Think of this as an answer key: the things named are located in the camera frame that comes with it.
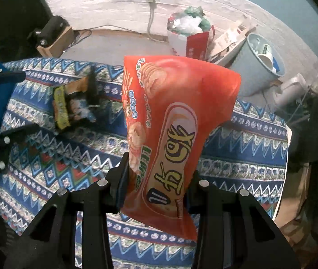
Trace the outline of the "small wooden block stand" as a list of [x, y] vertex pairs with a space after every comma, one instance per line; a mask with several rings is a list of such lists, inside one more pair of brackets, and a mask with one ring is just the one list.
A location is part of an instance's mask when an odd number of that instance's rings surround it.
[[52, 45], [48, 47], [37, 46], [37, 51], [44, 58], [60, 58], [73, 41], [74, 31], [71, 26], [67, 26]]

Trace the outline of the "flattened cardboard packaging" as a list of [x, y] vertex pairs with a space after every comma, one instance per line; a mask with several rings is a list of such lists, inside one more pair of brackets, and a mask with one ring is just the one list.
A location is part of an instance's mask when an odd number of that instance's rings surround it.
[[228, 66], [238, 55], [247, 36], [256, 29], [257, 23], [250, 16], [243, 15], [227, 31], [214, 40], [208, 62], [218, 66]]

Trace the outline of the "black fabric backdrop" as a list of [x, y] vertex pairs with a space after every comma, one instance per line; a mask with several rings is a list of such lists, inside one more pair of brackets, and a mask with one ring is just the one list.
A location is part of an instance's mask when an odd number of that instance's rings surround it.
[[44, 0], [0, 0], [0, 61], [38, 57], [34, 31], [50, 18]]

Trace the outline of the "red white paper bag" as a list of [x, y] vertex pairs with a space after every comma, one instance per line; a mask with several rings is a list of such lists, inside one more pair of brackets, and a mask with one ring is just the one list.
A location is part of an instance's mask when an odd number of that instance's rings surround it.
[[202, 7], [188, 7], [175, 12], [167, 20], [167, 38], [173, 54], [205, 60], [208, 45], [213, 41], [215, 28]]

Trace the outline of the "light blue waste bin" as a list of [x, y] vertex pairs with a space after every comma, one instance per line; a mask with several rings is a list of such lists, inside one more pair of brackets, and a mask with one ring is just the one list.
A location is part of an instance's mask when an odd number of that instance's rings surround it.
[[250, 97], [285, 75], [283, 59], [274, 45], [256, 33], [247, 36], [230, 70], [241, 76], [239, 97]]

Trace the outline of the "red cracker bag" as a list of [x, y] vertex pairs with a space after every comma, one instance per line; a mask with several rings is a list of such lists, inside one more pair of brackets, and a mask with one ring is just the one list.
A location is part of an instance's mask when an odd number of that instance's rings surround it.
[[196, 239], [184, 195], [210, 132], [231, 118], [240, 84], [237, 72], [202, 60], [125, 56], [122, 104], [130, 166], [125, 215]]

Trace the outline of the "small dark yellow snack pack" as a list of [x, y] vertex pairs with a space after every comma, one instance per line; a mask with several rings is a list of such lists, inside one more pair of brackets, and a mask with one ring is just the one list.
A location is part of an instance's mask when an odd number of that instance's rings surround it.
[[80, 121], [95, 123], [99, 108], [96, 75], [90, 73], [78, 80], [53, 89], [52, 106], [57, 131], [72, 128]]

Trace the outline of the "cardboard pile on floor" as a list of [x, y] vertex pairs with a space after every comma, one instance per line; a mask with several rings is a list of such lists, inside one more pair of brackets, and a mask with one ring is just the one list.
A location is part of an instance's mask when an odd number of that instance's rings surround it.
[[313, 221], [308, 212], [311, 166], [304, 163], [298, 172], [288, 173], [279, 209], [274, 220], [295, 251], [316, 252], [312, 236]]

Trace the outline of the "white electric kettle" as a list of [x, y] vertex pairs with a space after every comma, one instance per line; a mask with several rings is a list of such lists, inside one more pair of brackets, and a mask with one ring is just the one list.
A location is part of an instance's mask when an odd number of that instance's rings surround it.
[[265, 98], [270, 112], [283, 109], [286, 105], [303, 96], [308, 90], [304, 77], [298, 73], [279, 86], [272, 86], [265, 91]]

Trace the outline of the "blue patterned tablecloth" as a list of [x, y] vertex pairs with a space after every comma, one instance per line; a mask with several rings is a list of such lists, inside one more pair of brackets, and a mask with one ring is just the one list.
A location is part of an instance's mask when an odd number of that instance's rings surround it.
[[[5, 64], [26, 73], [9, 99], [2, 122], [7, 131], [30, 123], [40, 130], [13, 145], [8, 170], [0, 175], [0, 215], [13, 237], [21, 235], [60, 188], [88, 188], [131, 152], [137, 182], [144, 179], [161, 148], [165, 156], [186, 153], [183, 128], [169, 126], [162, 143], [144, 143], [149, 124], [127, 126], [135, 118], [137, 96], [130, 91], [123, 106], [121, 66], [59, 58], [29, 58]], [[94, 72], [100, 94], [97, 126], [79, 127], [56, 135], [52, 88]], [[206, 140], [198, 172], [220, 189], [248, 190], [271, 218], [277, 215], [287, 175], [288, 127], [280, 117], [237, 100], [231, 120]]]

